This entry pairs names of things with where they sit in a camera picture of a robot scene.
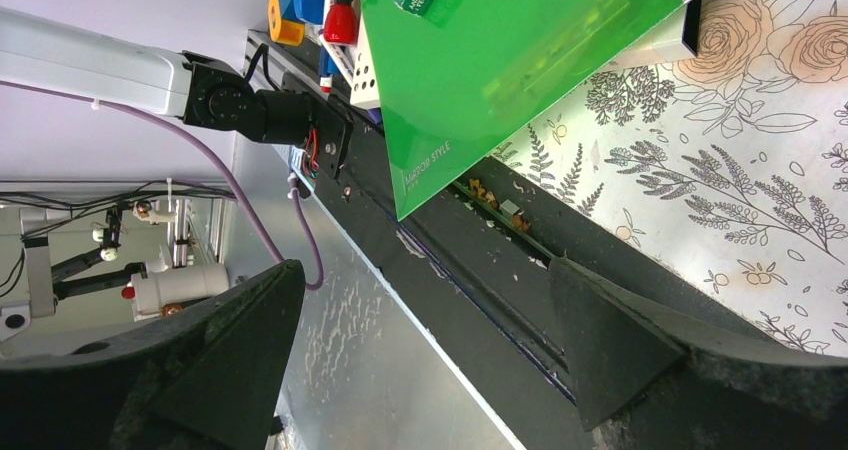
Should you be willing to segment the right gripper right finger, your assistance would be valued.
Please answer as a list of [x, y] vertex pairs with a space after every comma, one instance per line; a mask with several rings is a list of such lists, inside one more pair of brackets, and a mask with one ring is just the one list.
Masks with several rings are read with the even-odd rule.
[[582, 427], [602, 449], [843, 449], [847, 362], [725, 330], [567, 259], [549, 267]]

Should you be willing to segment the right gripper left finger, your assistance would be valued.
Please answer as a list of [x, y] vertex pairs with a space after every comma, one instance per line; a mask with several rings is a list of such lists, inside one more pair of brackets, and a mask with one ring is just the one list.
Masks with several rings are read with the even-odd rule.
[[305, 297], [287, 260], [66, 355], [1, 364], [5, 449], [262, 449]]

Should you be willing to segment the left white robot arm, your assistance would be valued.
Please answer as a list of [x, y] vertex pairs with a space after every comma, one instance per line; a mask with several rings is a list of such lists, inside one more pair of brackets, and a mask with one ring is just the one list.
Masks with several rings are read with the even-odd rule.
[[1, 11], [1, 84], [110, 108], [192, 145], [231, 180], [228, 165], [187, 127], [268, 145], [306, 141], [350, 121], [311, 92], [255, 90], [224, 62], [146, 47], [16, 10]]

